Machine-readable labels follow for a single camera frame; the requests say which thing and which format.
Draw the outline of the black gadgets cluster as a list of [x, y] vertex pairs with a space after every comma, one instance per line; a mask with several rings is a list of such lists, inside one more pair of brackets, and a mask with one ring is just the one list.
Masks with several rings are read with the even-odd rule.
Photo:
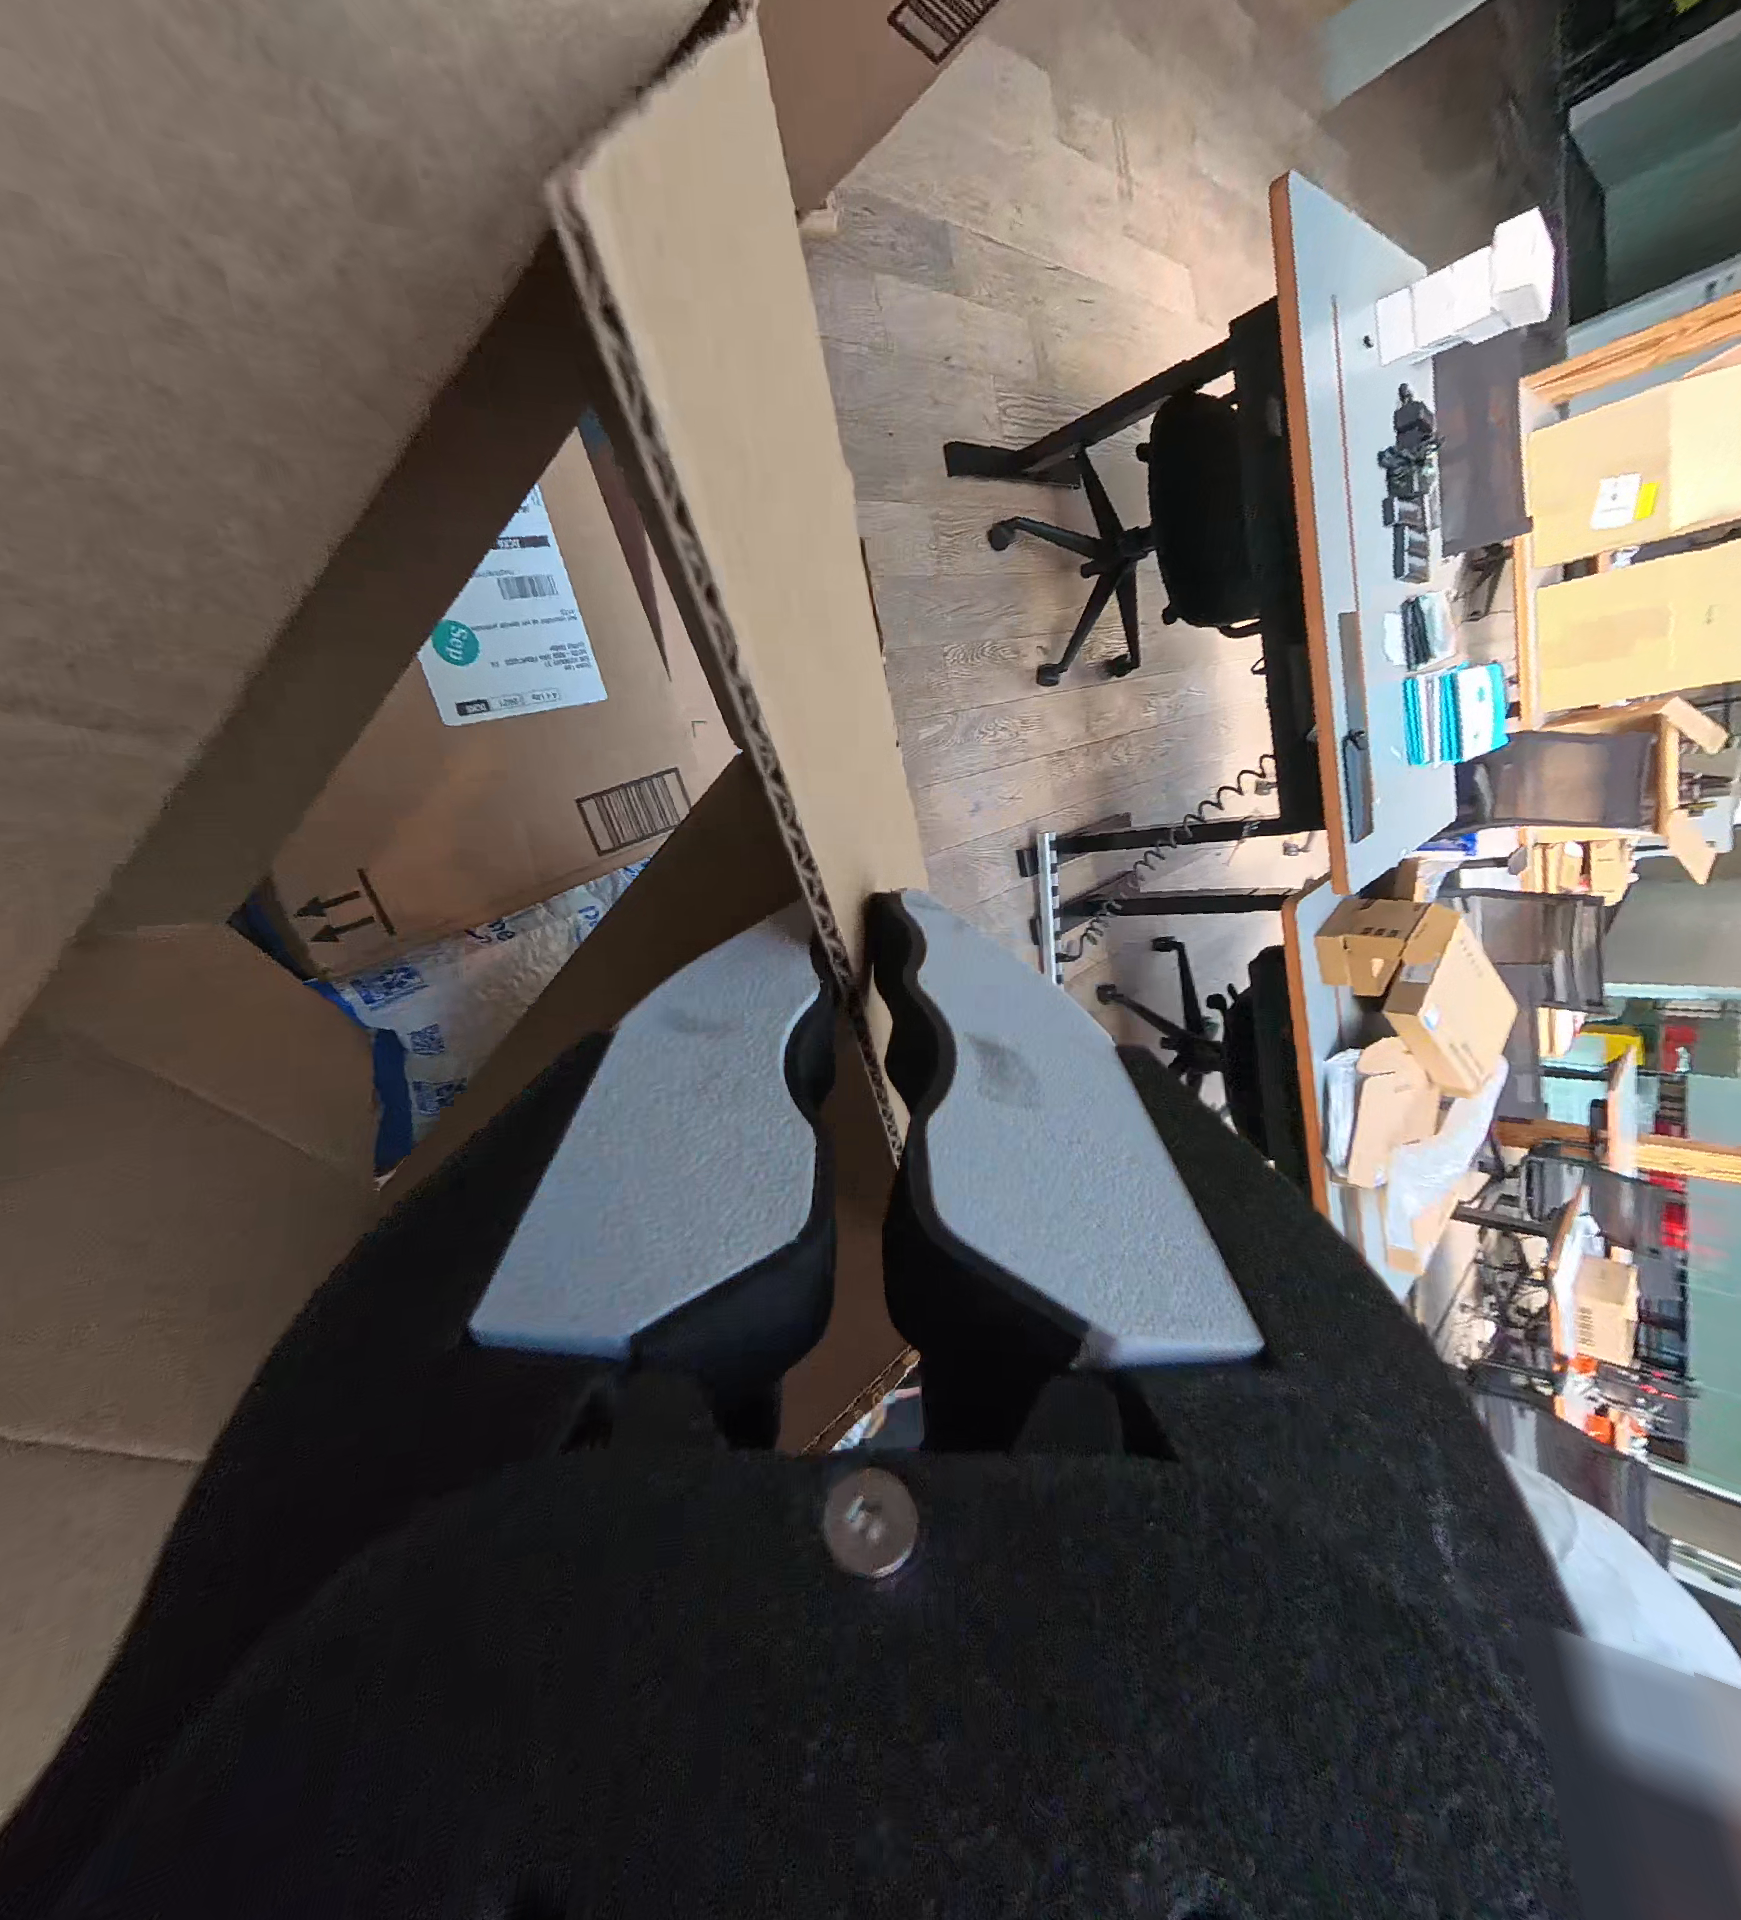
[[1393, 576], [1426, 586], [1441, 538], [1438, 453], [1442, 436], [1434, 410], [1407, 382], [1397, 390], [1393, 442], [1380, 449], [1386, 479], [1385, 525], [1391, 535]]

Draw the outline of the black office chair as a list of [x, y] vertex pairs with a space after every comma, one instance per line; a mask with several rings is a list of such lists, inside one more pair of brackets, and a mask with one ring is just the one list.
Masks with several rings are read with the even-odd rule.
[[1098, 1006], [1123, 1012], [1156, 1039], [1164, 1070], [1188, 1091], [1219, 1084], [1219, 1113], [1290, 1184], [1308, 1177], [1298, 1044], [1285, 947], [1262, 950], [1242, 990], [1200, 995], [1190, 951], [1179, 937], [1149, 942], [1176, 968], [1181, 1010], [1161, 1014], [1114, 983], [1100, 983]]
[[1209, 394], [1168, 400], [1149, 420], [1140, 459], [1145, 466], [1145, 526], [1123, 525], [1089, 455], [1080, 452], [1073, 463], [1094, 515], [1094, 535], [1030, 517], [1007, 517], [988, 529], [988, 542], [998, 552], [1028, 538], [1073, 555], [1082, 563], [1080, 576], [1094, 585], [1061, 656], [1036, 668], [1039, 687], [1061, 685], [1108, 609], [1117, 611], [1126, 647], [1103, 666], [1105, 676], [1128, 678], [1141, 666], [1138, 573], [1149, 561], [1164, 588], [1164, 624], [1188, 624], [1231, 641], [1262, 635], [1236, 406]]

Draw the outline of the large cardboard box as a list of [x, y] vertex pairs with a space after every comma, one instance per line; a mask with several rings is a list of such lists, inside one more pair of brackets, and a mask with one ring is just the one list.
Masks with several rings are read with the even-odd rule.
[[0, 1829], [173, 1661], [203, 1458], [376, 1226], [371, 1044], [227, 925], [596, 413], [739, 743], [695, 959], [926, 857], [797, 216], [890, 5], [0, 3]]

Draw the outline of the white small boxes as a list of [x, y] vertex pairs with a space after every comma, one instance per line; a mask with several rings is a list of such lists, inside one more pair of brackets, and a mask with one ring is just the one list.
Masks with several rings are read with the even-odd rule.
[[1499, 223], [1488, 247], [1379, 302], [1375, 341], [1380, 361], [1400, 366], [1546, 324], [1554, 290], [1552, 229], [1544, 212], [1530, 208]]

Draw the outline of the plain closed cardboard box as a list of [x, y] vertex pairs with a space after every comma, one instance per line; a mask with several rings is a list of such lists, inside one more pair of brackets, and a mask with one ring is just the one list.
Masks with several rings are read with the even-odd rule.
[[1741, 538], [1537, 588], [1526, 724], [1741, 682]]

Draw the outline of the clear bubble wrap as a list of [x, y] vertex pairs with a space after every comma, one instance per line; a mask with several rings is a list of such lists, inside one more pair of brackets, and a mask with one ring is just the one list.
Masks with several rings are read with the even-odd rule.
[[1399, 1038], [1343, 1050], [1322, 1067], [1322, 1143], [1344, 1236], [1408, 1294], [1483, 1186], [1476, 1159], [1507, 1089], [1499, 1056], [1471, 1094], [1441, 1091]]

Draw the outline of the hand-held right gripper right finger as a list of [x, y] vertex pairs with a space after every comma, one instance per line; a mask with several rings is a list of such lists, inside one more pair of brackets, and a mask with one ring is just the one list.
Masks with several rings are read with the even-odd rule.
[[866, 912], [909, 1130], [884, 1303], [930, 1454], [1007, 1454], [1057, 1383], [1255, 1362], [1265, 1334], [1115, 1046], [919, 890]]

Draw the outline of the cardboard box with blue label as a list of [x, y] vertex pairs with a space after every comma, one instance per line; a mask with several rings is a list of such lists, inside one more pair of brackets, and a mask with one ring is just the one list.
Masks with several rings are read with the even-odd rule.
[[1463, 915], [1355, 899], [1314, 935], [1322, 981], [1375, 1006], [1447, 1095], [1474, 1095], [1504, 1059], [1516, 999]]

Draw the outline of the wooden shelf rack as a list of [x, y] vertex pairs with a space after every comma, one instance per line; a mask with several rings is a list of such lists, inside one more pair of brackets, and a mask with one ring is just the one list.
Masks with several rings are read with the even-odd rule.
[[[1520, 438], [1563, 420], [1581, 400], [1608, 396], [1634, 380], [1678, 374], [1709, 356], [1741, 359], [1741, 259], [1687, 277], [1671, 292], [1636, 304], [1648, 324], [1620, 329], [1622, 317], [1587, 327], [1595, 341], [1566, 359], [1533, 372], [1516, 390]], [[1741, 1147], [1648, 1135], [1636, 1115], [1636, 1091], [1644, 1070], [1624, 1057], [1608, 1070], [1605, 1121], [1601, 1127], [1510, 1121], [1497, 1125], [1503, 1147], [1534, 1149], [1544, 1143], [1586, 1144], [1624, 1177], [1655, 1177], [1669, 1184], [1712, 1182], [1741, 1189]]]

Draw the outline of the cardboard box with white label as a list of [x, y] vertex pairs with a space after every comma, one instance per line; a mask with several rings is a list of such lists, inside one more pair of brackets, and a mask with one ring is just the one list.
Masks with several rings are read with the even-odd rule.
[[254, 904], [337, 979], [655, 852], [736, 752], [594, 415], [524, 496]]

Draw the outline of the white padded mailer blue print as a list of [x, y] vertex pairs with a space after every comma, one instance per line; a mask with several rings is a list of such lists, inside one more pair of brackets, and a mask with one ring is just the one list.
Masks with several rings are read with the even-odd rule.
[[371, 1033], [384, 1184], [643, 876], [634, 863], [313, 991]]

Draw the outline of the grey wood-edged office desk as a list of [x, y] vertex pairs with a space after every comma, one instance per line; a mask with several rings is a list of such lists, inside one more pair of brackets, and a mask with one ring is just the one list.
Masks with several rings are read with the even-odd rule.
[[[1228, 335], [1026, 446], [948, 442], [950, 478], [1082, 487], [1085, 452], [1128, 526], [1149, 521], [1140, 448], [1186, 394], [1230, 400], [1242, 434], [1245, 513], [1262, 593], [1261, 643], [1278, 794], [1290, 835], [1321, 829], [1332, 880], [1360, 890], [1393, 874], [1457, 813], [1451, 766], [1411, 766], [1385, 620], [1407, 586], [1380, 529], [1380, 449], [1400, 380], [1376, 349], [1376, 302], [1419, 263], [1308, 179], [1270, 188], [1277, 292]], [[1341, 735], [1369, 733], [1372, 837], [1344, 837]]]
[[[1168, 880], [1152, 884], [1140, 857], [1148, 854], [1208, 854], [1217, 848], [1246, 848], [1285, 841], [1290, 827], [1272, 817], [1239, 821], [1194, 821], [1192, 829], [1172, 823], [1161, 829], [1076, 831], [1056, 835], [1060, 886], [1060, 945], [1063, 970], [1084, 968], [1085, 927], [1131, 923], [1176, 923], [1214, 918], [1274, 918], [1288, 957], [1290, 997], [1298, 1044], [1298, 1076], [1304, 1107], [1308, 1177], [1303, 1182], [1317, 1211], [1343, 1239], [1344, 1218], [1332, 1202], [1322, 1143], [1322, 1067], [1343, 1050], [1369, 1044], [1380, 1031], [1379, 1010], [1322, 981], [1312, 940], [1344, 901], [1386, 899], [1395, 874], [1371, 876], [1364, 888], [1343, 890], [1331, 876], [1303, 886], [1270, 888], [1211, 878], [1208, 886]], [[1017, 854], [1019, 876], [1034, 884], [1034, 841]], [[1408, 1294], [1391, 1293], [1411, 1305]]]

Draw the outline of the stack of teal packets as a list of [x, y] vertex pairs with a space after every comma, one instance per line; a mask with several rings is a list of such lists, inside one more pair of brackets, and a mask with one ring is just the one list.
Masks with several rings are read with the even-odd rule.
[[1509, 687], [1499, 663], [1467, 663], [1402, 682], [1405, 755], [1411, 766], [1463, 765], [1509, 738]]

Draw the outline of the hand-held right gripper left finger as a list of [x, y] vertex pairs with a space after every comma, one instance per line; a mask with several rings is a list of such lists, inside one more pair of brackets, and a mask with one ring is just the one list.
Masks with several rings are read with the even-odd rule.
[[470, 1319], [487, 1351], [689, 1379], [775, 1452], [835, 1308], [835, 993], [808, 913], [672, 974], [605, 1044]]

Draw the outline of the open cardboard box yellow label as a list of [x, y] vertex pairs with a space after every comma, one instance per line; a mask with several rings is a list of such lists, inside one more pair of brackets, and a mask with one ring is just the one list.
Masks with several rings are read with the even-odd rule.
[[1539, 569], [1741, 522], [1741, 345], [1534, 428], [1522, 482]]

